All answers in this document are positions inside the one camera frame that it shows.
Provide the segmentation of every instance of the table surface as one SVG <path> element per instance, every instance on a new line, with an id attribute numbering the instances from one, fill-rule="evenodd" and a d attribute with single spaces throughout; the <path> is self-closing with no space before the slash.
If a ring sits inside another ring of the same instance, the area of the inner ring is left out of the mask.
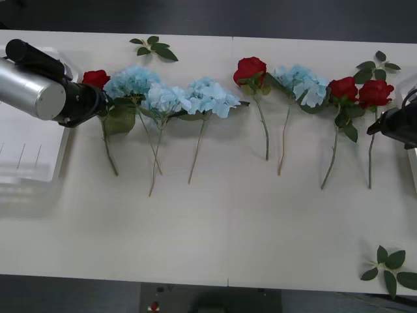
<path id="1" fill-rule="evenodd" d="M 134 37 L 146 35 L 0 31 L 1 44 L 21 38 L 51 46 L 82 70 L 111 74 L 139 63 L 181 87 L 207 75 L 241 99 L 231 78 L 238 60 L 253 55 L 269 70 L 300 63 L 338 79 L 382 50 L 403 69 L 389 75 L 390 83 L 417 71 L 415 44 L 162 36 L 180 60 L 165 63 L 156 56 L 136 57 L 128 42 Z M 170 123 L 160 150 L 164 175 L 157 176 L 151 198 L 152 152 L 143 127 L 111 138 L 120 173 L 115 177 L 98 120 L 80 125 L 70 133 L 59 182 L 43 196 L 0 209 L 0 273 L 385 293 L 381 280 L 359 279 L 378 245 L 404 248 L 404 267 L 417 271 L 417 193 L 405 150 L 376 137 L 375 186 L 368 190 L 366 127 L 373 116 L 367 114 L 355 123 L 356 145 L 340 136 L 322 191 L 335 112 L 293 110 L 278 177 L 286 102 L 276 91 L 262 99 L 271 138 L 268 162 L 255 106 L 235 109 L 228 119 L 213 118 L 191 185 L 187 178 L 201 124 Z M 417 294 L 401 286 L 398 293 Z"/>

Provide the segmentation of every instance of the red rose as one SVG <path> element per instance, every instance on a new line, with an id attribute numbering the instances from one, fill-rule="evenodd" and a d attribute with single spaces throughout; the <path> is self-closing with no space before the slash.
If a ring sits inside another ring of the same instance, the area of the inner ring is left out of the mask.
<path id="1" fill-rule="evenodd" d="M 328 86 L 331 88 L 332 95 L 335 97 L 341 98 L 347 96 L 350 101 L 355 102 L 357 100 L 355 97 L 358 94 L 358 88 L 356 88 L 354 84 L 353 77 L 346 77 L 342 80 L 332 80 Z"/>
<path id="2" fill-rule="evenodd" d="M 104 85 L 110 80 L 105 70 L 92 70 L 84 73 L 83 83 L 103 90 Z"/>
<path id="3" fill-rule="evenodd" d="M 391 101 L 390 93 L 394 86 L 387 85 L 384 80 L 368 80 L 359 90 L 360 106 L 366 109 L 369 106 L 385 106 Z"/>
<path id="4" fill-rule="evenodd" d="M 235 83 L 241 86 L 243 83 L 239 83 L 238 80 L 251 78 L 259 72 L 263 73 L 261 77 L 259 77 L 259 83 L 262 85 L 263 79 L 266 75 L 266 64 L 257 57 L 244 58 L 241 59 L 238 63 L 237 71 L 235 72 L 235 75 L 233 75 L 233 80 Z"/>

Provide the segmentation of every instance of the flower stem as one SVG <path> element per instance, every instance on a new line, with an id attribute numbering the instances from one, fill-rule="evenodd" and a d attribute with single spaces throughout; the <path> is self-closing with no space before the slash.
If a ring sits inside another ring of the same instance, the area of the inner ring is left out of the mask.
<path id="1" fill-rule="evenodd" d="M 375 107 L 375 121 L 377 121 L 378 119 L 378 107 Z M 368 188 L 372 189 L 372 146 L 373 146 L 373 141 L 375 140 L 375 134 L 372 135 L 372 140 L 371 140 L 371 144 L 369 145 L 369 163 L 368 163 Z"/>
<path id="2" fill-rule="evenodd" d="M 159 130 L 158 145 L 156 146 L 154 167 L 152 170 L 152 185 L 151 185 L 151 190 L 149 191 L 149 196 L 152 195 L 152 190 L 154 189 L 154 185 L 155 185 L 155 164 L 156 164 L 156 157 L 158 156 L 159 145 L 161 144 L 161 138 L 162 138 L 162 129 Z"/>
<path id="3" fill-rule="evenodd" d="M 321 189 L 324 189 L 324 186 L 327 182 L 328 176 L 330 175 L 330 172 L 332 171 L 332 168 L 333 168 L 334 158 L 336 156 L 336 147 L 338 146 L 338 136 L 339 136 L 339 128 L 336 126 L 336 135 L 334 136 L 332 161 L 330 163 L 330 167 L 327 170 L 327 174 L 326 174 L 326 177 L 324 178 L 323 184 L 321 184 Z"/>
<path id="4" fill-rule="evenodd" d="M 258 100 L 256 100 L 255 95 L 253 95 L 253 99 L 256 102 L 259 113 L 261 114 L 261 120 L 262 120 L 263 128 L 265 129 L 265 136 L 266 136 L 266 155 L 265 155 L 265 159 L 268 160 L 269 159 L 269 134 L 268 134 L 268 129 L 266 127 L 265 118 L 263 117 L 261 106 L 259 105 Z"/>
<path id="5" fill-rule="evenodd" d="M 204 126 L 206 124 L 206 121 L 207 120 L 204 119 L 203 124 L 201 125 L 200 135 L 198 136 L 197 149 L 195 150 L 195 155 L 194 155 L 193 166 L 191 168 L 190 177 L 188 178 L 188 184 L 191 183 L 191 177 L 193 176 L 194 166 L 195 166 L 195 162 L 197 160 L 197 155 L 198 155 L 198 151 L 199 151 L 199 147 L 200 147 L 201 135 L 203 134 L 203 130 L 204 130 Z"/>
<path id="6" fill-rule="evenodd" d="M 104 125 L 104 122 L 105 122 L 105 121 L 106 121 L 106 120 L 102 121 L 102 130 L 103 130 L 103 140 L 104 140 L 104 144 L 106 145 L 106 153 L 107 153 L 107 157 L 108 157 L 108 159 L 109 159 L 109 161 L 110 161 L 111 168 L 113 168 L 113 172 L 115 173 L 115 175 L 116 175 L 116 176 L 119 176 L 119 173 L 117 172 L 116 166 L 115 166 L 115 164 L 114 164 L 114 162 L 113 162 L 113 159 L 111 158 L 111 155 L 110 155 L 109 143 L 108 143 L 108 140 L 107 140 L 106 126 Z"/>
<path id="7" fill-rule="evenodd" d="M 280 165 L 278 166 L 278 175 L 281 175 L 282 164 L 284 162 L 284 153 L 285 153 L 285 129 L 287 128 L 287 122 L 288 122 L 289 114 L 291 112 L 291 106 L 292 106 L 291 104 L 288 105 L 287 118 L 285 120 L 284 129 L 282 131 L 282 156 L 281 156 Z"/>
<path id="8" fill-rule="evenodd" d="M 155 153 L 154 147 L 153 147 L 153 145 L 152 145 L 152 142 L 151 142 L 151 137 L 149 136 L 148 129 L 147 129 L 147 127 L 145 126 L 145 122 L 143 122 L 141 112 L 140 112 L 140 111 L 138 111 L 138 112 L 139 112 L 139 117 L 140 117 L 140 119 L 141 119 L 141 122 L 142 122 L 143 128 L 145 129 L 146 135 L 148 136 L 148 142 L 149 142 L 149 145 L 150 145 L 150 147 L 151 147 L 151 149 L 152 149 L 152 152 L 154 153 L 154 157 L 156 158 L 156 153 Z M 158 160 L 156 160 L 156 166 L 158 167 L 158 170 L 159 170 L 160 174 L 162 175 L 162 170 L 161 170 L 161 167 L 159 167 L 159 162 L 158 162 Z"/>

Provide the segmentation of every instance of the white tray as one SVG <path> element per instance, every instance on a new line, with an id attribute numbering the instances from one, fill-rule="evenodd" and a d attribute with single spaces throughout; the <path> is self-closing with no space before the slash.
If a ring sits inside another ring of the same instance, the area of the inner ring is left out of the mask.
<path id="1" fill-rule="evenodd" d="M 66 63 L 78 82 L 80 71 L 61 52 L 38 48 Z M 0 57 L 5 47 L 0 46 Z M 0 184 L 52 183 L 59 175 L 69 129 L 41 121 L 0 102 Z"/>

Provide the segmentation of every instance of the hydrangea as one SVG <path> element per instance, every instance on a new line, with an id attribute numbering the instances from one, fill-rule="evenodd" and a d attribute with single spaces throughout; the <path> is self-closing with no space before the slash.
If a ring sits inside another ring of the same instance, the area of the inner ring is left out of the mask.
<path id="1" fill-rule="evenodd" d="M 212 110 L 219 117 L 226 118 L 230 108 L 240 105 L 239 98 L 228 94 L 218 82 L 209 77 L 192 82 L 188 86 L 188 94 L 192 104 L 187 110 L 189 114 Z"/>
<path id="2" fill-rule="evenodd" d="M 157 73 L 147 68 L 133 65 L 111 76 L 104 86 L 104 91 L 111 98 L 121 98 L 130 95 L 145 95 L 152 83 L 159 83 Z"/>
<path id="3" fill-rule="evenodd" d="M 301 65 L 294 65 L 292 69 L 285 67 L 276 68 L 272 74 L 284 88 L 291 90 L 298 100 L 306 91 L 301 105 L 314 108 L 323 103 L 326 97 L 326 88 L 329 81 L 314 74 L 311 70 Z"/>
<path id="4" fill-rule="evenodd" d="M 163 115 L 167 116 L 181 109 L 188 111 L 192 104 L 186 98 L 186 92 L 183 89 L 153 83 L 146 94 L 146 100 L 142 101 L 142 106 L 161 118 Z"/>

